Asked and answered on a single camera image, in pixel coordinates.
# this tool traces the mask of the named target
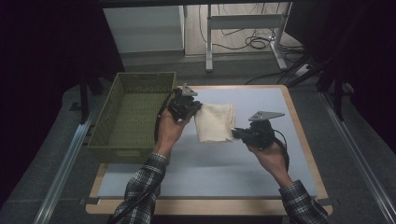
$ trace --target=black curtain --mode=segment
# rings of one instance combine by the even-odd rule
[[[2,1],[0,38],[3,203],[50,131],[64,92],[81,74],[95,83],[124,69],[97,2]]]
[[[396,1],[374,1],[346,46],[351,102],[396,153]]]

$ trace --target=white cabinet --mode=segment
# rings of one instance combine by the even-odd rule
[[[104,8],[119,53],[184,49],[183,7]]]

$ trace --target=folded towel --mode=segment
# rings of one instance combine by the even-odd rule
[[[233,141],[235,127],[233,105],[203,104],[194,116],[200,142]]]

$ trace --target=gray floor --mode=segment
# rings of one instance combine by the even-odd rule
[[[172,52],[125,55],[127,71],[176,71],[177,84],[244,85],[254,77],[278,72],[272,54],[215,56],[214,72],[205,72],[204,58],[184,57]],[[303,125],[305,135],[316,160],[330,198],[333,213],[330,223],[388,223],[382,215],[372,192],[367,188],[340,134],[323,104],[312,77],[290,89],[290,95]],[[252,84],[276,84],[279,75],[257,79]],[[110,84],[102,83],[108,91]],[[101,104],[106,98],[98,98]],[[64,94],[63,107],[37,156],[0,212],[0,223],[32,223],[54,178],[64,153],[78,127],[80,112],[70,111],[79,101],[78,87]],[[375,175],[396,201],[396,156],[384,141],[359,115],[348,98],[344,98],[345,125],[360,147]],[[99,167],[98,161],[85,147],[77,160],[49,223],[106,223],[108,216],[89,215],[84,199],[89,197],[92,182]],[[155,217],[154,223],[277,223],[264,217]]]

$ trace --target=woven basket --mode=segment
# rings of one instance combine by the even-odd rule
[[[118,73],[88,149],[102,163],[144,163],[154,148],[157,113],[176,73]]]

